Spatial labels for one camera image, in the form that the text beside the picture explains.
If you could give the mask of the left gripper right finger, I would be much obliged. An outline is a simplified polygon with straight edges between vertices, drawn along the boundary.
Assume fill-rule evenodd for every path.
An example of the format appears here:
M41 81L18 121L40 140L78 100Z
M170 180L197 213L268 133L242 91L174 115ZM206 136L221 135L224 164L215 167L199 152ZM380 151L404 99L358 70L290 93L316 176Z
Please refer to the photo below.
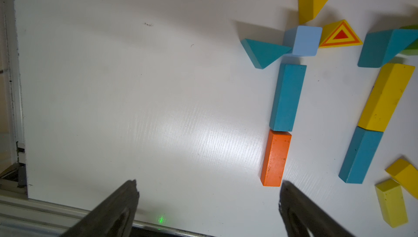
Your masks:
M279 213L290 237L353 235L287 180L281 184Z

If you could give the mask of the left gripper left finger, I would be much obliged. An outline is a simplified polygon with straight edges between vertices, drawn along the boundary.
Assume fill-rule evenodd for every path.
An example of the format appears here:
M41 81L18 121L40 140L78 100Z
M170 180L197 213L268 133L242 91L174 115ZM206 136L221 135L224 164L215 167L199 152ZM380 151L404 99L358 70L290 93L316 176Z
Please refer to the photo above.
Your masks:
M62 237L128 237L139 201L135 180L128 180Z

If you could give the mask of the orange rectangular block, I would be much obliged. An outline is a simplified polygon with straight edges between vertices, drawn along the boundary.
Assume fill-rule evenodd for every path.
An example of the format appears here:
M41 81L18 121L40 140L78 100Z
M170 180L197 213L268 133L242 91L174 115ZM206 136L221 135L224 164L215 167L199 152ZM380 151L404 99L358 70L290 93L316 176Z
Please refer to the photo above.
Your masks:
M270 130L261 172L263 186L280 187L292 135Z

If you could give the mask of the lime yellow rectangular block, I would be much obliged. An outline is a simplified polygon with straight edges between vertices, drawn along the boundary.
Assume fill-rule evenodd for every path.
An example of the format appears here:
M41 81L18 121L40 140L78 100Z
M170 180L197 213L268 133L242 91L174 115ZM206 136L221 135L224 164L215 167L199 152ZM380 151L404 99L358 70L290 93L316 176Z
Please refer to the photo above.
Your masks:
M392 228L408 223L402 188L393 179L375 185L383 220Z

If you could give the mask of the teal long block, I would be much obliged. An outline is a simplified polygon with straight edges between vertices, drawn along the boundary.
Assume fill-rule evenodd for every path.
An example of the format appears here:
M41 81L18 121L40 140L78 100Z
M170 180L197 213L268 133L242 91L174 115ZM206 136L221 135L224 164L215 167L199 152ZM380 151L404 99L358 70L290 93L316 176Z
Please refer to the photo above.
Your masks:
M356 127L339 172L340 179L348 184L363 183L383 134Z

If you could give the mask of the teal long block diagonal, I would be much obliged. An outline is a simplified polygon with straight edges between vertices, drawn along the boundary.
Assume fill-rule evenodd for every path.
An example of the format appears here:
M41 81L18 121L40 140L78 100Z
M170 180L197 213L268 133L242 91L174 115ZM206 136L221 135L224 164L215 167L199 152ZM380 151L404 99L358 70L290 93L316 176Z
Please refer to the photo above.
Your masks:
M306 71L305 65L280 65L270 120L273 131L293 130Z

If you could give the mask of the teal triangle block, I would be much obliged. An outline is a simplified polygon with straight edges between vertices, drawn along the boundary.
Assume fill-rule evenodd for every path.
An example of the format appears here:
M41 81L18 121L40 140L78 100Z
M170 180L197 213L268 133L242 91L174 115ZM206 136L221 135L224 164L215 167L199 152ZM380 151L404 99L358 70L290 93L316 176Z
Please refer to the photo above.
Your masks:
M256 69L265 69L279 58L288 54L291 47L243 39L241 44Z

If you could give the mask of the light blue cube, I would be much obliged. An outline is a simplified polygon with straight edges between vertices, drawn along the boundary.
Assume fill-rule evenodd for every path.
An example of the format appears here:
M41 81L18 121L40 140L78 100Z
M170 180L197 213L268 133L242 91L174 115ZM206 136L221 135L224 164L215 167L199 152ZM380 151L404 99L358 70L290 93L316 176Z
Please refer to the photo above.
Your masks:
M320 45L321 35L322 28L313 26L297 26L285 31L283 46L291 48L285 56L316 56Z

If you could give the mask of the teal trapezoid block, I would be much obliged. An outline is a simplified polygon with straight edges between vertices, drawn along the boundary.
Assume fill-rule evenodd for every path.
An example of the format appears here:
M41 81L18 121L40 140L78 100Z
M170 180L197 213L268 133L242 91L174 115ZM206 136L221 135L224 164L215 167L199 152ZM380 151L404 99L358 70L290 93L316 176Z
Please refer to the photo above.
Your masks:
M394 29L366 35L358 67L380 68L418 38L418 30Z

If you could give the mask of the green cube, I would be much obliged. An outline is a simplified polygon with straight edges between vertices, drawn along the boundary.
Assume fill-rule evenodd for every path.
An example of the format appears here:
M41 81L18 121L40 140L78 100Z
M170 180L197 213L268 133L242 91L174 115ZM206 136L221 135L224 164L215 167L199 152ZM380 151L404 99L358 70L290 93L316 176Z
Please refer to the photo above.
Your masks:
M407 30L418 30L418 24L402 26L401 29ZM411 43L408 47L406 47L402 52L402 55L406 56L417 56L418 55L418 40L416 39L413 43Z

